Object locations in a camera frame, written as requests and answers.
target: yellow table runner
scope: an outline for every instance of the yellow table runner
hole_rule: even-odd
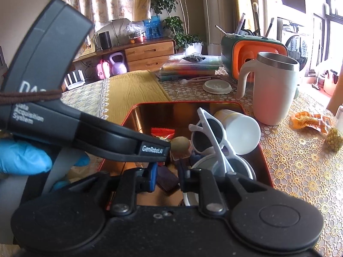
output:
[[[153,73],[137,70],[110,78],[107,120],[120,124],[138,103],[171,101]]]

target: brown cord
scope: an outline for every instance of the brown cord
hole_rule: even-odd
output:
[[[16,103],[56,100],[62,97],[62,90],[52,90],[35,93],[0,93],[0,105]]]

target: pink bag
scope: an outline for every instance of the pink bag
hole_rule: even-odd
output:
[[[101,59],[99,64],[96,66],[99,79],[109,78],[111,76],[109,62]]]

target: glass jar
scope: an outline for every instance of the glass jar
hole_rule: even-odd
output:
[[[343,106],[341,105],[336,113],[332,128],[326,136],[326,143],[335,152],[338,152],[343,146]]]

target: round lid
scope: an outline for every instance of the round lid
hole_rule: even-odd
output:
[[[234,231],[263,251],[290,253],[313,247],[323,228],[311,204],[274,192],[248,193],[230,214]]]
[[[307,43],[303,36],[292,36],[286,42],[288,50],[288,56],[297,60],[300,64],[300,70],[302,70],[308,60]]]
[[[204,91],[211,94],[228,94],[232,91],[231,85],[220,79],[208,80],[202,88]]]
[[[45,252],[68,251],[93,240],[105,225],[94,198],[80,193],[40,197],[16,210],[11,219],[22,247]]]

